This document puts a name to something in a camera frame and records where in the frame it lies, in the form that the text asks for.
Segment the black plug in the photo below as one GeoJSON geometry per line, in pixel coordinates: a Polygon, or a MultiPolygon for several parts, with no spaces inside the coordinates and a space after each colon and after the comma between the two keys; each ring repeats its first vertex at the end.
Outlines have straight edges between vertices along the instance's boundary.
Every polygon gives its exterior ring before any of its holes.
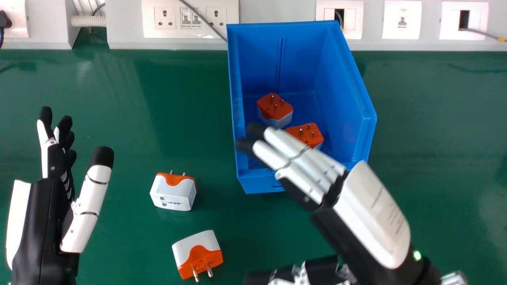
{"type": "Polygon", "coordinates": [[[0,28],[10,28],[12,27],[12,21],[9,19],[7,14],[1,10],[0,11],[0,28]]]}

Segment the orange and white adapter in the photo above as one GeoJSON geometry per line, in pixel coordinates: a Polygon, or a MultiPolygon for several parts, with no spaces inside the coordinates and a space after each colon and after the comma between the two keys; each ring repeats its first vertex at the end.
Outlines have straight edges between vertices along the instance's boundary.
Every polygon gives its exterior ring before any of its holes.
{"type": "Polygon", "coordinates": [[[292,121],[294,108],[278,94],[269,93],[257,100],[257,114],[266,125],[283,128],[292,121]]]}
{"type": "Polygon", "coordinates": [[[320,149],[324,142],[324,137],[315,123],[290,127],[285,131],[313,149],[320,149]]]}
{"type": "Polygon", "coordinates": [[[195,180],[183,175],[157,173],[150,190],[153,204],[159,208],[190,211],[197,194],[195,180]]]}
{"type": "Polygon", "coordinates": [[[182,279],[192,276],[199,282],[199,273],[207,271],[213,277],[212,268],[222,264],[222,250],[215,232],[203,231],[186,237],[172,245],[176,266],[182,279]]]}

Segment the metal prong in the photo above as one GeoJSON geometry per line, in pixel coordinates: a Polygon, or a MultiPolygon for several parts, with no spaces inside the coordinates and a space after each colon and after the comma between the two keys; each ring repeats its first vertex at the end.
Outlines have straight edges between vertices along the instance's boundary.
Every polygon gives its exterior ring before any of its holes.
{"type": "Polygon", "coordinates": [[[206,263],[206,271],[208,271],[209,278],[212,278],[213,277],[213,271],[211,270],[211,267],[207,263],[206,263]]]}
{"type": "Polygon", "coordinates": [[[199,282],[199,275],[194,267],[192,267],[192,272],[194,273],[195,282],[199,282]]]}

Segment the power outlet panel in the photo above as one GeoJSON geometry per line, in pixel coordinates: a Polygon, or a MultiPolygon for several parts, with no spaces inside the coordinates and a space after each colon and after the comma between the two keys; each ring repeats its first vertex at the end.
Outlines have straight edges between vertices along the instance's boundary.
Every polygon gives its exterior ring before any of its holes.
{"type": "MultiPolygon", "coordinates": [[[[239,0],[193,0],[187,3],[223,34],[227,24],[239,23],[239,0]]],[[[145,38],[220,38],[178,0],[142,0],[142,23],[145,38]]]]}
{"type": "Polygon", "coordinates": [[[0,0],[0,10],[12,21],[12,27],[4,29],[6,39],[29,38],[26,8],[25,0],[0,0]]]}
{"type": "Polygon", "coordinates": [[[467,13],[467,28],[487,32],[489,3],[488,2],[442,2],[442,19],[440,25],[440,40],[469,40],[483,41],[484,35],[460,31],[461,11],[467,13]]]}
{"type": "Polygon", "coordinates": [[[382,38],[418,40],[421,18],[422,1],[386,0],[382,38]]]}
{"type": "Polygon", "coordinates": [[[335,20],[342,14],[343,36],[349,40],[360,40],[363,37],[363,1],[317,0],[315,20],[335,20]]]}

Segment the gray cable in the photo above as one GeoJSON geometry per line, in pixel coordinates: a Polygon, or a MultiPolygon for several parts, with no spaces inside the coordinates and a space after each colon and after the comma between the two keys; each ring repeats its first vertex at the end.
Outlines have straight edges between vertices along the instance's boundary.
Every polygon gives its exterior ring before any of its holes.
{"type": "Polygon", "coordinates": [[[206,23],[206,25],[208,25],[208,27],[210,29],[212,29],[214,32],[216,32],[217,35],[219,35],[220,38],[222,38],[222,40],[224,40],[224,42],[227,42],[227,38],[224,37],[215,27],[213,27],[212,24],[210,24],[206,18],[204,18],[199,12],[197,12],[197,10],[195,10],[192,6],[190,6],[187,2],[185,2],[185,0],[179,0],[181,3],[183,3],[183,5],[187,6],[188,9],[190,9],[192,12],[194,12],[194,14],[196,14],[197,16],[199,16],[199,18],[201,18],[201,20],[206,23]]]}
{"type": "Polygon", "coordinates": [[[336,10],[335,10],[335,14],[336,14],[336,16],[338,16],[338,21],[340,22],[340,27],[343,28],[343,19],[342,19],[342,16],[336,10]]]}
{"type": "Polygon", "coordinates": [[[98,10],[100,10],[104,6],[105,6],[105,3],[102,3],[99,6],[97,6],[97,8],[95,8],[95,10],[93,10],[92,16],[95,16],[95,14],[97,14],[98,10]]]}
{"type": "Polygon", "coordinates": [[[505,38],[500,38],[500,37],[497,37],[497,36],[495,36],[495,35],[492,35],[492,34],[490,34],[490,33],[486,33],[486,32],[483,32],[483,31],[474,30],[474,29],[468,29],[468,28],[462,28],[462,29],[459,29],[459,30],[460,30],[460,31],[469,31],[469,32],[478,33],[478,34],[484,35],[484,36],[486,36],[486,37],[488,37],[488,38],[492,38],[492,39],[494,39],[494,40],[497,40],[497,41],[499,41],[499,42],[501,42],[501,43],[507,43],[507,42],[505,41],[505,38]]]}

